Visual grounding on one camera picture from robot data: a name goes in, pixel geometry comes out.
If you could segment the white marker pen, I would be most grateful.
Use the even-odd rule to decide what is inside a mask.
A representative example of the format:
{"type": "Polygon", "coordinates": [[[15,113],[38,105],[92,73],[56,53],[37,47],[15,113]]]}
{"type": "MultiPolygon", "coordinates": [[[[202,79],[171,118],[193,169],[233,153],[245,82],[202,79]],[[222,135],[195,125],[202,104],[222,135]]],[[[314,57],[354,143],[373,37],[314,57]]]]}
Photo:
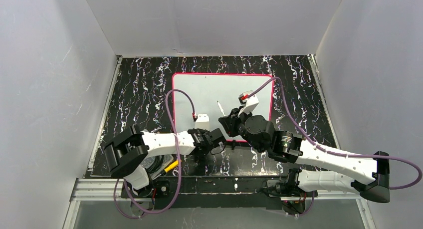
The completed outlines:
{"type": "Polygon", "coordinates": [[[218,108],[219,108],[220,112],[222,113],[222,115],[225,116],[224,110],[223,110],[219,101],[217,101],[217,105],[218,105],[218,108]]]}

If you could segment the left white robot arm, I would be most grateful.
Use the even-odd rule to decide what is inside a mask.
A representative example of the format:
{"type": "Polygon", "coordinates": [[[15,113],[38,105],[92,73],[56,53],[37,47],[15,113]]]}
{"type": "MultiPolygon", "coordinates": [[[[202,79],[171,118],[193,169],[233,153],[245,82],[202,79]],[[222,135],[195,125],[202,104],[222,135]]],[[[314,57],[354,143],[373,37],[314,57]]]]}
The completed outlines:
{"type": "Polygon", "coordinates": [[[194,128],[176,134],[161,134],[145,132],[134,125],[108,141],[103,151],[110,177],[125,179],[139,190],[150,184],[150,173],[142,166],[146,158],[177,153],[205,155],[225,142],[219,128],[212,131],[194,128]]]}

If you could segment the pink framed whiteboard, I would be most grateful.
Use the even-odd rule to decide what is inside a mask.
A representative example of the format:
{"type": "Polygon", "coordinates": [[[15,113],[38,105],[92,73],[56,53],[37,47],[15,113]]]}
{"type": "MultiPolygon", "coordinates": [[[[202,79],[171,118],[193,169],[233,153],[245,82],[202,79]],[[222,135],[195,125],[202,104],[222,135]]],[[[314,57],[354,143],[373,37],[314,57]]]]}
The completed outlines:
{"type": "Polygon", "coordinates": [[[193,110],[196,114],[209,116],[210,130],[222,130],[218,119],[223,115],[217,101],[228,115],[241,105],[240,94],[255,91],[270,78],[271,75],[264,74],[175,73],[172,88],[177,92],[172,96],[172,108],[176,130],[182,132],[194,128],[193,110]]]}

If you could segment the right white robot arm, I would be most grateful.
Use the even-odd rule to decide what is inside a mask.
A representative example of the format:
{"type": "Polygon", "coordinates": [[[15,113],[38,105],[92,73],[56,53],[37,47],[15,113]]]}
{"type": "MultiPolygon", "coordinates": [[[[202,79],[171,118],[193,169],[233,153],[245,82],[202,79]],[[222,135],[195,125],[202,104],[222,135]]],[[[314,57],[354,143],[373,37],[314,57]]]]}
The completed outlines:
{"type": "Polygon", "coordinates": [[[229,115],[218,119],[230,137],[240,136],[275,161],[322,168],[319,172],[295,171],[294,184],[300,190],[351,192],[376,203],[390,201],[389,161],[384,159],[384,152],[378,151],[366,158],[319,145],[304,136],[276,130],[274,124],[261,115],[239,111],[235,108],[229,115]]]}

